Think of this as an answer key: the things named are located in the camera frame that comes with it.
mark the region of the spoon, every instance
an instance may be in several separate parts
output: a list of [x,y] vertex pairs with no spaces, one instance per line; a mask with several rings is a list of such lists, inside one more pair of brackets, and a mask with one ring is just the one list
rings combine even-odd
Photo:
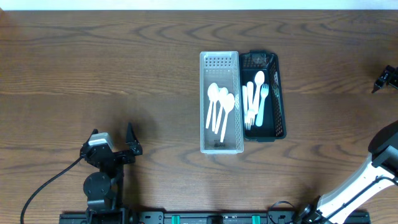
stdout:
[[224,123],[223,123],[223,129],[221,130],[221,139],[220,142],[224,142],[224,136],[225,136],[225,129],[226,129],[226,122],[228,120],[228,113],[234,108],[235,106],[235,97],[232,95],[232,93],[226,95],[224,98],[224,110],[225,110],[225,117],[224,117]]
[[[207,111],[206,129],[208,129],[210,125],[211,108],[213,107],[213,104],[215,104],[218,101],[218,85],[216,83],[212,83],[209,86],[209,89],[207,89],[207,95],[209,96],[210,105],[209,105],[209,110]],[[213,110],[213,120],[216,119],[215,114],[216,114],[216,105],[214,106]]]
[[256,114],[259,112],[259,101],[260,101],[260,87],[264,83],[265,76],[264,72],[259,71],[256,74],[256,77],[254,77],[254,82],[256,83],[256,94],[254,95],[254,100],[253,100],[253,110]]
[[228,89],[227,88],[221,88],[220,92],[218,93],[218,100],[220,101],[220,110],[218,112],[218,116],[217,116],[217,123],[216,123],[216,131],[215,134],[218,133],[218,130],[220,128],[220,123],[221,123],[221,115],[223,114],[223,107],[224,107],[224,101],[225,101],[225,97],[226,95],[228,95]]

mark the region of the wood grain surface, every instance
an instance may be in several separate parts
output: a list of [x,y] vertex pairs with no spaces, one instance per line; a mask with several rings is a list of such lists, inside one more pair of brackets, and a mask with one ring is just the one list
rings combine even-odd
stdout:
[[[266,210],[311,202],[364,161],[397,120],[398,91],[372,95],[398,64],[398,11],[0,12],[0,223],[71,164],[92,129],[125,149],[127,122],[144,148],[126,166],[124,203],[166,211]],[[275,52],[287,137],[245,142],[235,156],[200,152],[199,54]],[[80,162],[30,204],[26,223],[84,211]],[[398,189],[362,208],[396,223]]]

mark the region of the white wall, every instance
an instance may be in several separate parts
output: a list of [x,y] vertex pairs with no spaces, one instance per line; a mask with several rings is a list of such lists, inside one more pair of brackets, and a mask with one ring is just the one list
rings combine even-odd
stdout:
[[3,10],[398,9],[398,0],[0,0]]

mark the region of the plastic fork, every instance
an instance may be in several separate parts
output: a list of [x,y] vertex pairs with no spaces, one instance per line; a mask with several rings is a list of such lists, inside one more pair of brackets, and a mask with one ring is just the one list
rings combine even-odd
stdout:
[[262,126],[262,121],[264,119],[264,103],[266,101],[266,98],[268,96],[268,84],[264,84],[261,88],[260,95],[261,95],[261,102],[260,102],[260,107],[259,107],[259,113],[257,114],[257,119],[256,119],[256,126],[261,127]]

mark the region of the black cable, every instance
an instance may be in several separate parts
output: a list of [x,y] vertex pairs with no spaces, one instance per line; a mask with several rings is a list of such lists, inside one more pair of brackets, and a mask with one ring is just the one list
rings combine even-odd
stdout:
[[39,187],[33,194],[30,196],[30,198],[26,201],[24,208],[21,211],[21,224],[24,224],[24,215],[26,212],[27,207],[29,206],[30,202],[33,200],[33,198],[41,191],[45,186],[47,186],[49,183],[53,182],[53,180],[57,179],[60,177],[62,174],[66,173],[68,170],[70,170],[73,166],[75,166],[84,156],[80,156],[79,159],[77,159],[75,162],[73,162],[70,166],[68,166],[66,169],[61,171],[61,173],[55,175],[53,178],[48,180],[46,183],[44,183],[41,187]]
[[[271,205],[271,207],[268,208],[268,218],[269,218],[269,220],[270,220],[273,224],[277,224],[277,223],[273,221],[272,215],[270,215],[269,212],[270,212],[271,209],[273,209],[275,206],[280,205],[280,204],[282,204],[282,203],[286,203],[286,204],[292,206],[293,209],[295,210],[294,205],[292,205],[292,204],[291,204],[290,202],[288,202],[288,201],[278,201],[278,202],[276,202],[275,204]],[[286,224],[290,224],[290,223],[294,223],[294,222],[293,222],[293,217],[291,218],[291,221],[287,222]]]
[[389,177],[380,177],[377,178],[376,180],[374,180],[373,182],[371,182],[368,186],[366,186],[363,190],[361,190],[358,194],[356,194],[351,200],[349,200],[347,203],[344,203],[339,209],[335,210],[332,214],[330,214],[328,217],[326,218],[322,218],[319,221],[315,221],[314,224],[316,223],[324,223],[327,222],[329,219],[331,219],[332,217],[334,217],[337,213],[341,212],[344,208],[346,208],[348,205],[350,205],[351,203],[353,203],[357,198],[359,198],[363,193],[365,193],[367,190],[369,190],[371,187],[373,187],[373,185],[377,184],[378,182],[382,181],[382,180],[390,180],[393,184],[395,184],[398,187],[398,182],[395,181],[394,179],[391,179]]

